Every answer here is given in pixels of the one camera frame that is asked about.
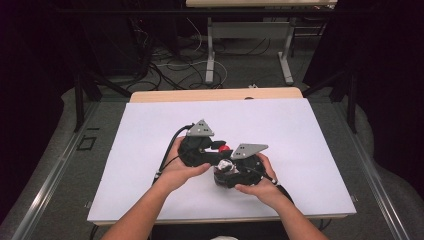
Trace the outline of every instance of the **silver metal plate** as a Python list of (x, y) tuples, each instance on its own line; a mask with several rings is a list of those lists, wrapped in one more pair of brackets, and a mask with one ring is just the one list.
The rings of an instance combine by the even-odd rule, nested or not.
[(233, 155), (231, 156), (231, 159), (237, 160), (237, 159), (248, 158), (267, 148), (268, 148), (268, 145), (266, 144), (242, 143), (238, 146), (236, 151), (233, 153)]
[(210, 129), (209, 125), (203, 119), (187, 131), (187, 136), (210, 137), (213, 135), (215, 135), (215, 133)]

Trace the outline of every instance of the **red part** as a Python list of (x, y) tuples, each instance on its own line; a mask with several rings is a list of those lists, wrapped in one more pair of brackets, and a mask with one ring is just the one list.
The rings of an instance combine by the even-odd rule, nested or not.
[(222, 145), (221, 147), (218, 148), (218, 152), (222, 152), (225, 150), (230, 150), (230, 147), (227, 145)]

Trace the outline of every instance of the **finger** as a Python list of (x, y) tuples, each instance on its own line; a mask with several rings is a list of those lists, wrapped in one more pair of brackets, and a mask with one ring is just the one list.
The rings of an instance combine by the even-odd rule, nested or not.
[(234, 186), (234, 188), (244, 194), (249, 194), (249, 195), (255, 195), (254, 194), (254, 188), (252, 186), (246, 186), (246, 185), (242, 185), (242, 184), (236, 184)]
[(210, 163), (204, 163), (200, 166), (189, 168), (189, 175), (190, 177), (199, 176), (203, 173), (205, 173), (209, 168), (211, 167)]
[(265, 167), (266, 173), (270, 177), (277, 179), (277, 175), (275, 174), (274, 169), (272, 169), (271, 162), (269, 161), (269, 158), (262, 153), (257, 153), (256, 155), (262, 160), (262, 164)]
[(178, 156), (178, 149), (180, 148), (181, 142), (183, 141), (184, 137), (178, 137), (174, 140), (174, 143), (172, 144), (171, 149), (169, 150), (168, 159), (174, 158), (175, 156)]

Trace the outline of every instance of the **hand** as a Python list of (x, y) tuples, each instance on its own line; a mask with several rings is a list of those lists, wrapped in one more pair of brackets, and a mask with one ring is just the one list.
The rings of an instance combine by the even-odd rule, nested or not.
[(154, 184), (160, 184), (169, 192), (181, 187), (189, 178), (203, 174), (210, 168), (209, 163), (205, 163), (198, 167), (187, 167), (178, 157), (178, 148), (184, 137), (175, 139), (174, 144), (169, 151), (168, 158), (165, 161), (165, 169), (162, 175)]
[[(277, 175), (272, 169), (272, 166), (271, 166), (271, 163), (269, 162), (268, 157), (261, 153), (257, 153), (257, 156), (261, 159), (265, 167), (266, 173), (272, 179), (277, 180)], [(287, 199), (284, 196), (284, 194), (282, 194), (280, 190), (277, 187), (275, 187), (274, 184), (272, 184), (271, 181), (269, 181), (266, 178), (262, 179), (255, 186), (246, 186), (246, 185), (237, 184), (235, 186), (235, 189), (237, 189), (238, 191), (242, 193), (256, 196), (261, 202), (263, 202), (264, 204), (274, 209), (276, 208), (277, 203), (279, 203), (282, 198)]]

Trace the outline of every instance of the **person's right hand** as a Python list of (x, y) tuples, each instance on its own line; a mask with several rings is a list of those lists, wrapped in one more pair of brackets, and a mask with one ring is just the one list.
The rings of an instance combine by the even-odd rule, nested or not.
[[(257, 153), (256, 155), (261, 159), (266, 173), (272, 179), (277, 180), (277, 175), (272, 169), (268, 157), (261, 153)], [(281, 203), (282, 200), (289, 201), (288, 198), (284, 196), (284, 194), (280, 192), (280, 190), (266, 178), (263, 178), (257, 185), (254, 186), (237, 184), (235, 189), (242, 193), (256, 196), (261, 202), (274, 209), (277, 207), (278, 203)]]

